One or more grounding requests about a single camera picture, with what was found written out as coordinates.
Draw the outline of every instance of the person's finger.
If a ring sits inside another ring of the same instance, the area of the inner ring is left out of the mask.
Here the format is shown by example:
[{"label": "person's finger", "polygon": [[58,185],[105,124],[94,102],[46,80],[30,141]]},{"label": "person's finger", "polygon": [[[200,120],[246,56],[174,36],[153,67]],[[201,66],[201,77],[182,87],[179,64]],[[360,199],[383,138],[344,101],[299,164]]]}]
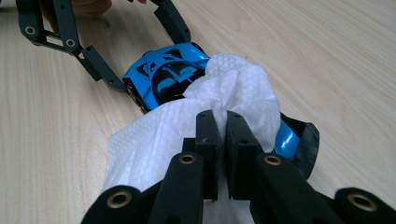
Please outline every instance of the person's finger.
[{"label": "person's finger", "polygon": [[111,8],[111,0],[73,0],[73,10],[88,17],[99,17]]}]

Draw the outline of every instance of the table surface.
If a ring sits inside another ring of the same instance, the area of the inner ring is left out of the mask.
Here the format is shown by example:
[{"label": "table surface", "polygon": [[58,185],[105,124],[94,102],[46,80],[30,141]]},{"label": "table surface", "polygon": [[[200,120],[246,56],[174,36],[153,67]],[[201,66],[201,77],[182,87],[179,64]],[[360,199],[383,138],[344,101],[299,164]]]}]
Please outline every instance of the table surface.
[{"label": "table surface", "polygon": [[[259,63],[281,111],[318,127],[314,189],[332,197],[358,187],[396,207],[394,0],[175,5],[208,55]],[[114,1],[99,19],[77,15],[80,40],[122,77],[144,52],[172,44],[155,8]],[[25,39],[14,1],[0,7],[0,39],[0,223],[79,223],[104,183],[107,138],[142,114],[75,58]]]}]

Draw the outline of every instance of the black plastic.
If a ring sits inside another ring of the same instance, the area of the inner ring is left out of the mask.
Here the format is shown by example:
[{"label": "black plastic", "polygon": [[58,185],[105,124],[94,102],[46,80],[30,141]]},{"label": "black plastic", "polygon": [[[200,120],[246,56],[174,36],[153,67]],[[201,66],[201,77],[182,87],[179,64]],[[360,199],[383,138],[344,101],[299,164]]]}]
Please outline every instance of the black plastic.
[{"label": "black plastic", "polygon": [[[152,2],[159,6],[154,13],[172,40],[175,43],[190,42],[190,30],[172,1],[152,0]],[[80,45],[70,0],[52,0],[59,34],[44,29],[43,17],[37,0],[17,0],[16,3],[21,32],[33,44],[76,56],[95,81],[103,79],[109,88],[116,91],[126,91],[122,81],[100,54],[94,50],[93,46],[84,49]],[[62,45],[49,42],[48,37],[61,40]]]},{"label": "black plastic", "polygon": [[116,186],[99,196],[81,223],[140,223],[141,203],[142,193],[138,189],[129,186]]},{"label": "black plastic", "polygon": [[204,160],[194,152],[176,154],[148,223],[202,223]]},{"label": "black plastic", "polygon": [[290,158],[290,162],[304,179],[308,179],[318,156],[319,131],[313,123],[291,119],[284,114],[281,114],[281,119],[300,137],[296,155]]},{"label": "black plastic", "polygon": [[286,159],[262,153],[256,159],[255,177],[276,223],[343,223]]},{"label": "black plastic", "polygon": [[204,158],[204,199],[218,199],[219,179],[219,130],[211,110],[196,117],[195,152]]},{"label": "black plastic", "polygon": [[191,33],[175,5],[170,0],[155,1],[158,6],[154,14],[175,44],[191,42]]},{"label": "black plastic", "polygon": [[244,117],[227,111],[225,162],[229,197],[250,200],[254,188],[254,161],[262,148]]},{"label": "black plastic", "polygon": [[339,189],[333,208],[346,223],[396,223],[396,212],[374,194],[362,189]]}]

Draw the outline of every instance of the toy car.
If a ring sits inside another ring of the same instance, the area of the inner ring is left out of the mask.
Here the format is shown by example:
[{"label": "toy car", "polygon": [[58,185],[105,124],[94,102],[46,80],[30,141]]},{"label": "toy car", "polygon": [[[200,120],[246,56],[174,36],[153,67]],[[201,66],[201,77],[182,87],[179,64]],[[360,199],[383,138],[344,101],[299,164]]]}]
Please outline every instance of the toy car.
[{"label": "toy car", "polygon": [[124,85],[143,113],[183,98],[182,93],[205,74],[209,57],[195,43],[182,43],[148,51],[132,64]]}]

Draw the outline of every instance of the white cloth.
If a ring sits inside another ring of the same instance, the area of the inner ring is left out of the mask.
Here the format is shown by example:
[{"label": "white cloth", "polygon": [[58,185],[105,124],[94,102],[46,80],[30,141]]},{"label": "white cloth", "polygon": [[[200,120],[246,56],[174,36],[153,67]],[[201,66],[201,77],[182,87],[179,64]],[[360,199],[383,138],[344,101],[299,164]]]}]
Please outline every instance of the white cloth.
[{"label": "white cloth", "polygon": [[[262,148],[273,149],[280,125],[279,103],[265,71],[231,55],[215,54],[205,76],[184,92],[185,99],[159,106],[110,136],[104,189],[128,185],[141,191],[165,176],[171,158],[181,152],[183,138],[195,137],[195,117],[212,109],[220,136],[225,135],[226,110],[242,116]],[[221,176],[219,200],[205,202],[204,223],[252,223],[248,202],[230,201]]]}]

